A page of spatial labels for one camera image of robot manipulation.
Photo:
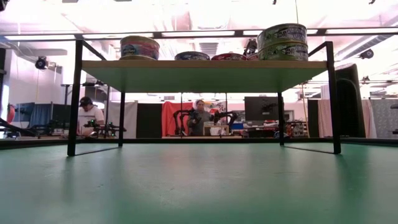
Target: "white wall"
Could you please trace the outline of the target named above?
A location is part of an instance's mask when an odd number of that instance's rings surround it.
[[[9,86],[9,103],[53,103],[63,104],[64,88],[62,75],[51,70],[38,70],[35,65],[7,50],[7,80]]]

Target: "security camera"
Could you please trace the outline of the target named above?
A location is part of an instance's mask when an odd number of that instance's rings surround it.
[[[6,10],[7,3],[10,0],[0,0],[0,12]]]
[[[370,59],[370,58],[373,58],[373,55],[374,55],[373,50],[369,49],[369,50],[366,50],[366,51],[362,52],[362,53],[359,55],[359,57],[360,57],[361,59],[366,59],[366,58]]]
[[[46,56],[39,56],[35,63],[35,67],[40,70],[46,70],[49,68],[49,62],[47,61]]]

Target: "black cap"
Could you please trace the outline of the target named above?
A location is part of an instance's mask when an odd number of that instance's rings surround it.
[[[87,106],[93,104],[93,101],[91,100],[90,97],[85,96],[82,99],[80,99],[80,106]]]

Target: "white curtain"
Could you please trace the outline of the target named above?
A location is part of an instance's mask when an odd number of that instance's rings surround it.
[[[330,100],[318,100],[319,137],[332,137]]]
[[[362,100],[362,111],[366,138],[377,138],[376,125],[374,124],[373,109],[370,100]]]
[[[362,111],[366,138],[377,138],[376,125],[374,124],[373,109],[370,100],[362,100]],[[324,138],[333,136],[331,128],[330,100],[318,101],[318,127],[319,137]]]
[[[126,132],[123,134],[125,139],[135,139],[137,133],[137,102],[126,102],[124,108],[124,128]],[[108,122],[113,122],[115,126],[119,126],[120,122],[120,103],[109,102]]]

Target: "ceiling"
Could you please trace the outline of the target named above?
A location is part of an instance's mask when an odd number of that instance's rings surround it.
[[[65,1],[73,0],[11,0],[6,10],[0,12],[0,34],[265,29],[287,22],[299,22],[309,28],[398,26],[398,0],[376,0],[374,4],[367,0],[296,0],[297,5],[283,0],[275,5],[272,0]],[[372,38],[375,37],[309,37],[308,48],[312,50],[326,40],[333,41],[335,57],[341,60]],[[210,55],[242,53],[247,41],[247,38],[159,40],[160,59],[172,60],[175,54],[187,50],[206,49]],[[371,80],[394,80],[398,78],[398,62],[394,60],[398,58],[397,42],[396,37],[391,37],[372,46],[375,56],[370,60],[357,59],[356,54],[342,63],[357,63],[361,68],[359,79],[370,76]],[[49,59],[59,65],[68,65],[74,60],[73,42],[9,44],[13,45],[32,55],[36,53],[34,50],[48,50]],[[109,59],[119,57],[118,41],[92,41],[91,45]],[[325,58],[325,52],[312,56],[312,60]],[[327,75],[322,74],[315,80],[324,82]],[[324,84],[306,85],[308,94],[319,92],[321,85]],[[377,87],[372,87],[372,91],[382,91],[380,89],[388,85],[391,83],[374,85]]]

